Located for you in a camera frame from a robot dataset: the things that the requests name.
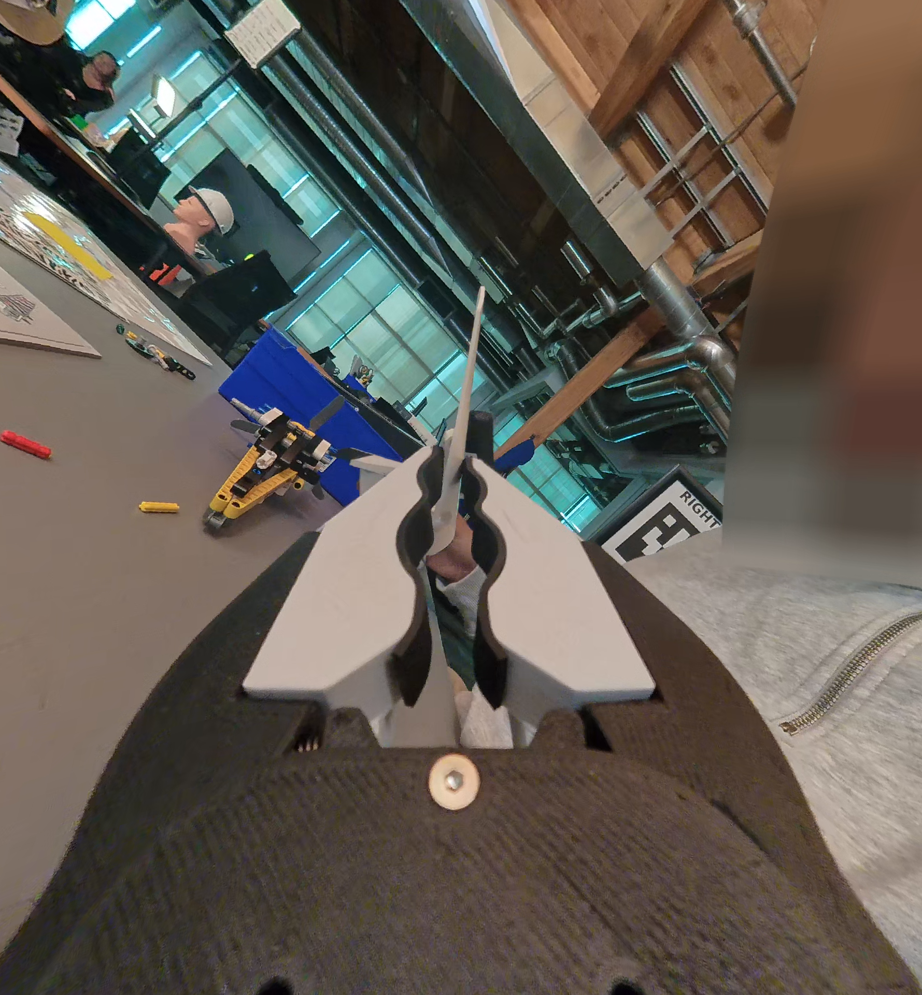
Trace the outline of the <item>grey lego rotor blade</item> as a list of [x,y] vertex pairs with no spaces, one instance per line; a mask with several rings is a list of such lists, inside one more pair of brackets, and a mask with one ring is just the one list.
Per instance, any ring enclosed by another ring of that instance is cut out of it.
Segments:
[[[475,314],[470,335],[469,348],[459,398],[459,406],[454,428],[444,436],[446,455],[444,459],[441,493],[432,511],[434,529],[432,545],[429,554],[444,550],[450,545],[467,548],[472,553],[472,533],[468,525],[459,525],[458,504],[460,497],[460,476],[462,462],[466,454],[467,430],[469,429],[471,399],[474,389],[474,376],[477,368],[479,334],[487,291],[479,287]],[[433,697],[426,710],[421,712],[423,737],[420,746],[423,748],[446,745],[452,747],[458,738],[457,715],[454,706],[449,670],[445,662],[439,630],[435,625],[434,614],[430,615],[430,627],[433,639],[431,653],[430,676],[433,685]]]

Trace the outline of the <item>small black yellow brick assembly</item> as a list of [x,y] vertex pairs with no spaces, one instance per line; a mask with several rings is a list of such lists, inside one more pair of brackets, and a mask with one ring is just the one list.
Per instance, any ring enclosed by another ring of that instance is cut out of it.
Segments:
[[194,371],[184,366],[178,360],[161,350],[156,345],[150,343],[148,340],[142,338],[134,332],[131,332],[130,330],[123,330],[121,334],[130,349],[135,351],[137,354],[144,356],[161,369],[179,374],[189,381],[194,381],[196,379]]

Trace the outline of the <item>round silver duct pipe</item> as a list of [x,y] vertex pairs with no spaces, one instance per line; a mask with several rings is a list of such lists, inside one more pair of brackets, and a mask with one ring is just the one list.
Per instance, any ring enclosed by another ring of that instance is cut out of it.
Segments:
[[690,347],[693,358],[703,363],[707,374],[732,396],[736,380],[736,355],[705,317],[687,286],[662,255],[635,280],[638,291],[664,319],[676,342]]

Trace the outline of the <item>lego instruction booklet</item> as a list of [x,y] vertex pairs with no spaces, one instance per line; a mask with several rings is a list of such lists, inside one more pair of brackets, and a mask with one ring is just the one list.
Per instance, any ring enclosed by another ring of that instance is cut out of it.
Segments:
[[68,355],[102,356],[3,267],[0,267],[0,343]]

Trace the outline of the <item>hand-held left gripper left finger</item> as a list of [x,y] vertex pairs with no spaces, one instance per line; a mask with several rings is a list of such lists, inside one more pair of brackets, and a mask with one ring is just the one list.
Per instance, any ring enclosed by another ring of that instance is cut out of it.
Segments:
[[358,709],[385,747],[460,728],[425,566],[444,454],[424,448],[319,531],[247,676],[256,700]]

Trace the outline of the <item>rectangular metal ventilation duct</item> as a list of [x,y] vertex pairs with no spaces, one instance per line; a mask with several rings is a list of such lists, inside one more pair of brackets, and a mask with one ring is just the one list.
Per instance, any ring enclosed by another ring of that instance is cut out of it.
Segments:
[[505,2],[405,1],[577,242],[618,287],[646,290],[672,239]]

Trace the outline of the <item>yellow paper strip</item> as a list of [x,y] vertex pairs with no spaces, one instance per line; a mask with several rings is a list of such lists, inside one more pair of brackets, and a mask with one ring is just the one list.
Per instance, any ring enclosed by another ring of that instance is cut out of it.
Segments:
[[71,235],[60,226],[50,221],[46,217],[23,210],[22,217],[42,232],[47,238],[52,240],[59,248],[67,253],[72,259],[77,261],[95,279],[111,280],[114,273],[98,261],[87,249],[79,244]]

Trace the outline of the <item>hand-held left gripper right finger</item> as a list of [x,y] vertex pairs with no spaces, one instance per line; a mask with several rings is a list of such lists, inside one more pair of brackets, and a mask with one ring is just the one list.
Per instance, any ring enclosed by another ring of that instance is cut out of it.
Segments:
[[478,596],[476,683],[513,743],[544,717],[641,703],[656,682],[576,533],[480,459],[463,465]]

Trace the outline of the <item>blue plastic bin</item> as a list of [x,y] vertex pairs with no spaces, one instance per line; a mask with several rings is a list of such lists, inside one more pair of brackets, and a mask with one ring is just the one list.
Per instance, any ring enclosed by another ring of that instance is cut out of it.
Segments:
[[[363,474],[349,464],[353,457],[377,454],[420,472],[431,454],[431,444],[421,442],[394,408],[371,399],[367,392],[354,391],[334,380],[274,330],[265,332],[247,358],[227,376],[219,394],[224,400],[230,402],[236,398],[261,412],[279,408],[304,425],[334,398],[343,396],[343,409],[321,429],[338,456],[320,478],[322,497],[329,495],[342,506],[355,502],[387,480],[393,481],[397,493],[405,493],[405,477],[398,468],[385,477]],[[312,493],[309,488],[299,491]],[[273,494],[263,504],[285,493]]]

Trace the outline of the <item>mannequin head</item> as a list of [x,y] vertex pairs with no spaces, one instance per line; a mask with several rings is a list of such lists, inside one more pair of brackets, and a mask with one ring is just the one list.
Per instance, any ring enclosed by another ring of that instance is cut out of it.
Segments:
[[219,230],[214,214],[194,188],[178,201],[172,215],[173,220],[163,225],[164,234],[187,255],[195,255],[201,240]]

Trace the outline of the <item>printed black white mat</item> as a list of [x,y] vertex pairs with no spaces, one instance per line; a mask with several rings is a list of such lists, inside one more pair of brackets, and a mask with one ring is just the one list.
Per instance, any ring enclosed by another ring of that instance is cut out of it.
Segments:
[[[21,215],[23,210],[40,214],[60,226],[110,269],[114,278],[95,279],[77,261],[26,221]],[[174,356],[188,355],[205,366],[211,364],[181,328],[160,309],[156,300],[144,291],[143,282],[109,255],[106,247],[85,225],[1,160],[0,241],[105,308],[113,316],[138,326],[145,335],[155,336],[167,343]]]

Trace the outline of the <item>white hanging sign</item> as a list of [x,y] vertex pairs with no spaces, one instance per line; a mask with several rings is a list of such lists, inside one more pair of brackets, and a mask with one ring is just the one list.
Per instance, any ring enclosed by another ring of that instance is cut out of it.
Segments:
[[237,55],[257,70],[303,30],[285,1],[261,1],[245,12],[223,36]]

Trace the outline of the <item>black monitor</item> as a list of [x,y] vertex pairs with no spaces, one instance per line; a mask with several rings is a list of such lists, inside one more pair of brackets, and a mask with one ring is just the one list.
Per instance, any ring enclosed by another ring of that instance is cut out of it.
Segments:
[[247,330],[294,299],[271,254],[262,250],[198,281],[182,297],[180,315],[225,356]]

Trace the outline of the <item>yellow black lego helicopter model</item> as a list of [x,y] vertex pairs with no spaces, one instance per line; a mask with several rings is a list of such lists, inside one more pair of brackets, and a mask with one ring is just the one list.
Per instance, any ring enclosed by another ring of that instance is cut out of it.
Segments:
[[321,429],[343,409],[345,398],[334,398],[307,425],[276,407],[261,412],[236,398],[230,403],[244,415],[233,427],[253,439],[205,511],[204,529],[221,532],[269,496],[292,489],[309,488],[321,500],[320,478],[338,456]]

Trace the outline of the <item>white hard hat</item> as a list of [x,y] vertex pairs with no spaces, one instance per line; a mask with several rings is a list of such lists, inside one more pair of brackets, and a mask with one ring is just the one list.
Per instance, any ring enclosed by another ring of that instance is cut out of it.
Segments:
[[223,236],[228,235],[234,228],[235,214],[227,197],[212,188],[199,188],[190,185],[187,190],[201,203],[213,219],[216,232]]

